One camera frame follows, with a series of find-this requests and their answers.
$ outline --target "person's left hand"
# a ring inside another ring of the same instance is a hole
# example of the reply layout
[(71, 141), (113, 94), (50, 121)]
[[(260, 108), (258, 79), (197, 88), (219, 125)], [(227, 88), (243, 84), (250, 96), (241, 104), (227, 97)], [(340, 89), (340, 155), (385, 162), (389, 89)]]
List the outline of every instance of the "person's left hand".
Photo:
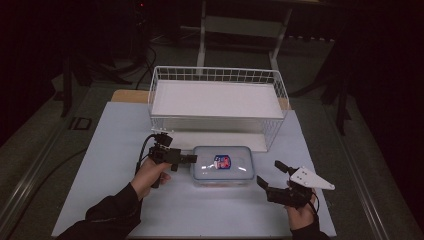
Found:
[(170, 163), (157, 164), (150, 158), (144, 160), (137, 174), (131, 181), (131, 186), (137, 193), (138, 200), (146, 197), (150, 193), (150, 186), (160, 177), (160, 183), (165, 184), (171, 179), (167, 173), (163, 172), (171, 166)]

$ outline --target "sticker on lid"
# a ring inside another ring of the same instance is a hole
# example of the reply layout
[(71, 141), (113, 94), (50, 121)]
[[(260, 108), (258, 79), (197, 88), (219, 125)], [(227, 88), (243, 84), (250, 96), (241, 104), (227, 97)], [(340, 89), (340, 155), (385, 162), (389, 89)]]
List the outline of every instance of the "sticker on lid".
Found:
[(215, 155), (213, 165), (216, 169), (230, 169), (231, 158), (228, 155)]

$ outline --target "floor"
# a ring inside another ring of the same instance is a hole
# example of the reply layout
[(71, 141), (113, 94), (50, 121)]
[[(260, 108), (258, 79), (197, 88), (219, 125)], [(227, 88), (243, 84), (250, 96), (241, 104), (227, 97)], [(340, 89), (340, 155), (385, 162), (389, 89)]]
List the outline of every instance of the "floor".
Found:
[[(155, 55), (155, 65), (196, 65), (198, 48), (193, 42), (198, 35), (190, 34), (180, 45), (157, 38), (148, 50), (150, 60)], [(283, 42), (278, 65), (288, 92), (314, 80), (331, 47), (331, 42), (319, 40)], [(205, 66), (270, 68), (267, 52), (229, 51), (219, 47), (207, 48)], [(3, 221), (9, 215), (7, 222), (0, 225), (0, 239), (51, 239), (51, 231), (105, 104), (115, 90), (135, 88), (145, 71), (144, 68), (123, 76), (131, 85), (119, 85), (99, 77), (90, 87), (74, 83), (73, 107), (66, 118), (60, 117), (62, 103), (51, 99), (0, 149), (0, 206), (8, 206), (0, 217)], [(149, 86), (148, 75), (139, 89)], [(58, 76), (54, 82), (60, 82), (61, 78)], [(324, 192), (337, 231), (334, 239), (424, 239), (355, 99), (349, 96), (350, 120), (345, 121), (346, 135), (342, 136), (334, 124), (336, 106), (323, 105), (319, 100), (323, 90), (313, 90), (291, 98), (290, 102), (317, 173), (337, 186), (336, 191)], [(69, 127), (72, 118), (91, 119), (92, 124), (87, 130), (73, 129)], [(33, 181), (26, 184), (23, 179)], [(20, 199), (26, 200), (10, 204), (19, 194), (23, 196)]]

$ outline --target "white wire basket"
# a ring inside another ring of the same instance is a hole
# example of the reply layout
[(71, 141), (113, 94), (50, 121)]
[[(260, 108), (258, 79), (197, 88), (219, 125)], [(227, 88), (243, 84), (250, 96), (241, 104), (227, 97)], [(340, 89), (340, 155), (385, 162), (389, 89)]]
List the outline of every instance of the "white wire basket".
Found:
[(152, 130), (172, 146), (247, 146), (266, 152), (288, 110), (278, 71), (242, 68), (155, 68), (148, 109)]

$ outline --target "table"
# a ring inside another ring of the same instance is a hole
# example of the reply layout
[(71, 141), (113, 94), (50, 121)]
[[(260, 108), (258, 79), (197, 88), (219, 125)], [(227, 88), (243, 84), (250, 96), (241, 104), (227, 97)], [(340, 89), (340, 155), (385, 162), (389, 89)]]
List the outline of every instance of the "table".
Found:
[[(115, 194), (132, 178), (141, 144), (151, 133), (147, 105), (139, 103), (146, 97), (146, 92), (119, 90), (106, 105), (53, 236), (83, 219), (90, 206)], [(271, 186), (285, 188), (288, 179), (287, 174), (274, 167), (276, 159), (289, 166), (303, 165), (314, 171), (293, 110), (289, 111), (274, 144), (279, 146), (271, 147), (267, 153), (252, 153), (256, 173)], [(255, 183), (243, 187), (197, 187), (185, 166), (178, 172), (171, 172), (171, 176), (172, 181), (153, 190), (144, 200), (142, 224), (130, 233), (130, 238), (275, 238), (291, 235), (283, 207), (267, 202), (265, 192)], [(323, 193), (318, 189), (317, 194), (321, 200), (321, 229), (335, 236)]]

